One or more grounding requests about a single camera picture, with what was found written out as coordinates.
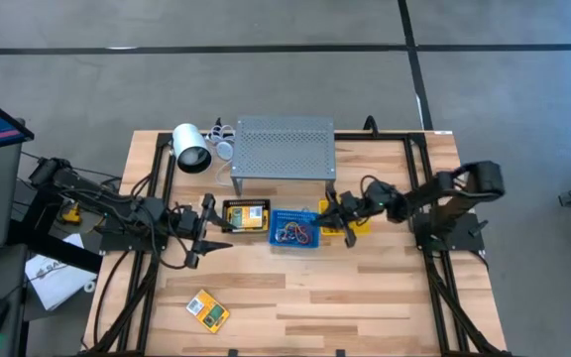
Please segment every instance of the wooden tabletop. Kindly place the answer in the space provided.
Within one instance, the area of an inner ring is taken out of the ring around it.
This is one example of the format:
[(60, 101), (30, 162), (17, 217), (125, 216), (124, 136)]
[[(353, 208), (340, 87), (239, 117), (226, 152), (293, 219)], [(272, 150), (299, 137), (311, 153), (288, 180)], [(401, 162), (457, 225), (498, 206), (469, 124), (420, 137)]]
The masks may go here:
[[(134, 133), (122, 193), (128, 193), (150, 171), (158, 134)], [(425, 135), (434, 172), (460, 165), (452, 135)], [(201, 197), (211, 192), (221, 212), (221, 202), (235, 198), (233, 187), (215, 183), (214, 174), (222, 164), (216, 160), (210, 170), (199, 175), (175, 170), (171, 202), (197, 206)], [(419, 160), (416, 165), (422, 179)], [(337, 141), (336, 166), (338, 192), (352, 190), (360, 195), (359, 182), (364, 175), (395, 184), (402, 192), (410, 189), (401, 142)], [(164, 176), (157, 196), (162, 196)], [(221, 177), (227, 179), (228, 170)], [(324, 196), (324, 184), (247, 179), (243, 193), (244, 198), (270, 199), (272, 208), (315, 210)], [(352, 249), (345, 247), (342, 237), (322, 237), (315, 250), (277, 249), (268, 244), (266, 234), (222, 234), (211, 226), (208, 240), (235, 246), (202, 258), (197, 270), (161, 267), (147, 354), (222, 355), (236, 348), (241, 355), (331, 355), (336, 349), (345, 349), (348, 355), (439, 355), (424, 263), (407, 224), (392, 224), (379, 215), (372, 218), (372, 233), (358, 238)], [(122, 263), (108, 289), (101, 331), (124, 306), (133, 255)], [(111, 253), (103, 260), (85, 332), (88, 345), (92, 345), (100, 291), (119, 256)], [(170, 240), (164, 258), (171, 264), (183, 261), (177, 242)], [(464, 309), (491, 343), (505, 349), (485, 266), (470, 253), (453, 252), (451, 259)], [(185, 309), (200, 289), (231, 312), (216, 334)], [(455, 348), (448, 308), (445, 314), (450, 344)], [(140, 311), (134, 316), (131, 349), (136, 345)]]

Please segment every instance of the concrete floor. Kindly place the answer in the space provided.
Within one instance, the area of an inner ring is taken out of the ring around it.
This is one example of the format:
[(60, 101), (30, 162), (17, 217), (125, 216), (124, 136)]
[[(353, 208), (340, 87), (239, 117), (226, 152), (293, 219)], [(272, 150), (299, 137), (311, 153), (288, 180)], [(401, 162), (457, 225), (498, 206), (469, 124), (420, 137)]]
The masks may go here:
[[(410, 0), (426, 44), (571, 43), (571, 2)], [(393, 0), (0, 0), (0, 48), (404, 41)], [(503, 167), (508, 194), (477, 210), (510, 351), (571, 356), (571, 52), (420, 53), (436, 130), (462, 161)], [(419, 129), (404, 53), (0, 56), (0, 106), (25, 150), (120, 175), (131, 133), (244, 114), (330, 115)], [(23, 161), (26, 177), (32, 162)], [(29, 356), (74, 353), (90, 296), (32, 323)]]

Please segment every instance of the white paper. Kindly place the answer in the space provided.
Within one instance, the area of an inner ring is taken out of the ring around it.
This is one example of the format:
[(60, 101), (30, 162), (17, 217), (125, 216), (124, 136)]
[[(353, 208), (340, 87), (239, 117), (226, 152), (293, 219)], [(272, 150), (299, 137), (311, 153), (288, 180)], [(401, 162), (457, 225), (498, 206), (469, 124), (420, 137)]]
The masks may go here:
[[(80, 234), (72, 234), (63, 239), (63, 242), (83, 248)], [(28, 276), (28, 279), (33, 279), (36, 276), (45, 274), (48, 270), (58, 268), (58, 270), (52, 273), (31, 281), (41, 303), (48, 311), (54, 310), (78, 292), (85, 284), (96, 279), (96, 274), (75, 267), (61, 268), (62, 266), (63, 263), (41, 255), (26, 262), (26, 276)]]

